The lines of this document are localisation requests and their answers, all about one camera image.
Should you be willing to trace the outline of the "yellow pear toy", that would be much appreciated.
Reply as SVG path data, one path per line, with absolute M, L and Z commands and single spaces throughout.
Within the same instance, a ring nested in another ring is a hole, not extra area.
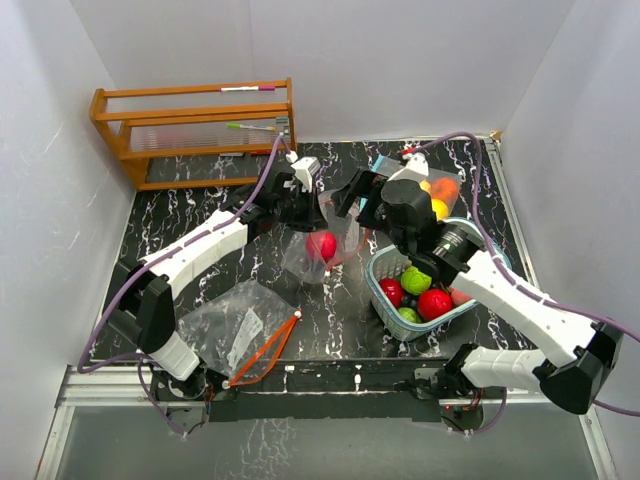
M 420 182 L 420 188 L 428 194 L 431 193 L 431 184 L 427 180 L 423 180 Z

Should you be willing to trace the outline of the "orange pumpkin toy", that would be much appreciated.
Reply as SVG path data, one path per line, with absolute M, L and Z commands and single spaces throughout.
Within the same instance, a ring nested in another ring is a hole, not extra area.
M 431 197 L 453 204 L 459 194 L 458 183 L 449 177 L 442 177 L 431 184 Z

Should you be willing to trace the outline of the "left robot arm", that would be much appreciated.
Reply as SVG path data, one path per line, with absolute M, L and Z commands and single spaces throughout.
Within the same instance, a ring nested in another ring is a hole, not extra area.
M 269 173 L 261 185 L 235 189 L 204 223 L 168 247 L 118 261 L 102 320 L 167 372 L 182 397 L 197 398 L 207 376 L 178 334 L 174 300 L 219 260 L 278 224 L 305 233 L 327 226 L 317 188 L 306 187 L 290 168 Z

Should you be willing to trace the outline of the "blue zipper plastic bag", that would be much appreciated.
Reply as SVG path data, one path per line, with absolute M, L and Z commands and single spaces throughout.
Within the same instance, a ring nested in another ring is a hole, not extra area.
M 432 210 L 438 221 L 448 218 L 459 197 L 461 179 L 458 175 L 428 165 L 421 152 L 406 153 L 402 160 L 379 155 L 372 171 L 390 180 L 409 179 L 430 195 Z

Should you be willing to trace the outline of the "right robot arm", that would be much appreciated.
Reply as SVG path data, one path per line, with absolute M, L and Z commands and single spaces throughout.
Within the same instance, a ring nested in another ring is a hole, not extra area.
M 360 198 L 366 201 L 357 218 L 361 226 L 384 232 L 413 266 L 478 301 L 535 346 L 492 350 L 465 344 L 432 384 L 460 397 L 487 387 L 529 390 L 570 413 L 589 410 L 616 365 L 620 330 L 555 306 L 507 269 L 489 240 L 438 220 L 429 194 L 414 179 L 359 170 L 333 193 L 336 214 L 345 216 Z

